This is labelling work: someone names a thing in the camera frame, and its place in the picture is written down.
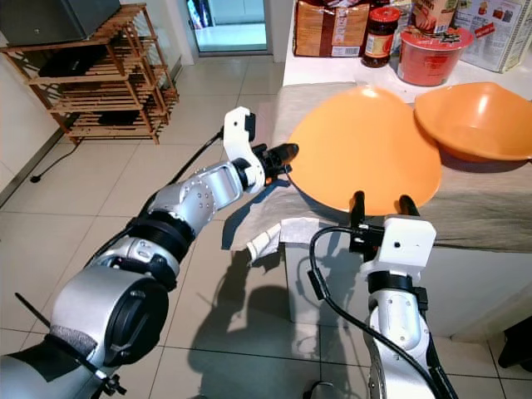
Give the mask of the dark sauce jar red lid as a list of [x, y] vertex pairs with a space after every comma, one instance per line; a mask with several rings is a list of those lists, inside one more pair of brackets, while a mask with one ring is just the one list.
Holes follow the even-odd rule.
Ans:
[[395, 31], [403, 12], [398, 7], [376, 7], [368, 14], [367, 37], [361, 64], [378, 68], [389, 63]]

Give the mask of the red instant noodle cup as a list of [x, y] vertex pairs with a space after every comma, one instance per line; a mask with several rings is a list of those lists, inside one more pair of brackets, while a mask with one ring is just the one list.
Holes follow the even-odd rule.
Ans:
[[397, 76], [411, 85], [437, 86], [445, 83], [456, 68], [474, 34], [463, 27], [448, 27], [441, 34], [425, 34], [407, 27], [400, 35]]

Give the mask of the large black box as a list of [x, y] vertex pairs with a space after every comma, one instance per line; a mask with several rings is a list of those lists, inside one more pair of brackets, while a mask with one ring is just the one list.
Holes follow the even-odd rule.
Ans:
[[0, 32], [14, 46], [85, 41], [121, 0], [2, 0]]

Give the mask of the cream kitchen cabinet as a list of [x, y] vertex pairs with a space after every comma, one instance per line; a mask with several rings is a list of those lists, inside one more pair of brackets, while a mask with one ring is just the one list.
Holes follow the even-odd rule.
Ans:
[[62, 130], [30, 90], [22, 73], [1, 57], [1, 164], [11, 178], [1, 191], [7, 201], [43, 156], [63, 137]]

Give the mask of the brown food package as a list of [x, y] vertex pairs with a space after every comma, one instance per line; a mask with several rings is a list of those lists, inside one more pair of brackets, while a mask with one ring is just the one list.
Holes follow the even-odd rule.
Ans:
[[370, 0], [297, 0], [293, 11], [293, 56], [360, 56], [369, 12]]

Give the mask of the orange bowl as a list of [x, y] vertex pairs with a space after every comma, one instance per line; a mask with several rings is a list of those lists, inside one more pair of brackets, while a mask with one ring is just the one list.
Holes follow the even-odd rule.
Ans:
[[450, 85], [415, 99], [414, 114], [436, 143], [494, 162], [532, 160], [532, 100], [494, 82]]

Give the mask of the white table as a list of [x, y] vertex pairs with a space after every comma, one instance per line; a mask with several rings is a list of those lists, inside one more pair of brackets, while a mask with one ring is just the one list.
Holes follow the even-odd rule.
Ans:
[[[353, 83], [395, 92], [413, 102], [425, 88], [399, 79], [392, 66], [368, 68], [356, 57], [285, 58], [288, 85]], [[452, 155], [447, 150], [443, 155]], [[471, 157], [457, 159], [474, 162]], [[430, 326], [456, 341], [481, 341], [532, 316], [532, 254], [447, 248], [436, 244], [422, 276], [428, 288]]]

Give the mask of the wooden slatted shelf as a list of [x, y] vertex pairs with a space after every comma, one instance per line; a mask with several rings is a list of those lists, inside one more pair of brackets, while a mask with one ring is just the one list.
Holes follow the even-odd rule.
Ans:
[[[121, 50], [125, 75], [51, 75], [51, 61], [65, 48], [107, 45]], [[8, 46], [2, 55], [18, 68], [24, 82], [41, 100], [46, 111], [60, 125], [72, 143], [84, 140], [159, 141], [170, 123], [172, 107], [179, 101], [163, 54], [152, 27], [147, 5], [125, 4], [91, 37], [84, 41]], [[102, 126], [102, 111], [140, 111], [132, 126]]]

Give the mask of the small black item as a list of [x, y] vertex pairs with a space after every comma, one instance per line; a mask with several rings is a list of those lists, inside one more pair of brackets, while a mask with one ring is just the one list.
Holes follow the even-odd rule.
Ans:
[[102, 111], [98, 123], [102, 126], [132, 126], [140, 118], [140, 111]]

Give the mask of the glass door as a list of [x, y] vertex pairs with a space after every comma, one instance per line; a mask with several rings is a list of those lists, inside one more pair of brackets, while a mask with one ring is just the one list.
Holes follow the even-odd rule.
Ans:
[[201, 54], [269, 49], [266, 0], [182, 0]]

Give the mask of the printed paper cup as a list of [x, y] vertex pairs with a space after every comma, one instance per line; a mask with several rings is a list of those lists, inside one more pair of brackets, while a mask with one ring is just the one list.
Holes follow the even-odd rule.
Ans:
[[411, 0], [411, 4], [411, 26], [438, 35], [449, 29], [459, 0]]

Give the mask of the orange plate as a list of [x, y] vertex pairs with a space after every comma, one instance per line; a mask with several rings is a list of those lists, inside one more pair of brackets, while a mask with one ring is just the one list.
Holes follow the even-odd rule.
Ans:
[[440, 149], [413, 109], [387, 90], [330, 96], [298, 123], [289, 143], [299, 148], [290, 179], [331, 209], [350, 210], [362, 191], [367, 215], [395, 214], [402, 196], [423, 206], [441, 187]]

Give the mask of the printed white carton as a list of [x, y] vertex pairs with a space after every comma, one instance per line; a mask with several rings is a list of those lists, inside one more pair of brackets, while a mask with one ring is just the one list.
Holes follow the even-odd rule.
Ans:
[[452, 26], [474, 35], [463, 62], [506, 73], [524, 60], [532, 41], [532, 0], [457, 0]]

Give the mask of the flat black item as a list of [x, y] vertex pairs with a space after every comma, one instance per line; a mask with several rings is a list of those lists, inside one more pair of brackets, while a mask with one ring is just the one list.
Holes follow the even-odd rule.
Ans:
[[57, 77], [86, 75], [125, 75], [126, 64], [114, 43], [65, 48], [51, 61], [51, 75]]

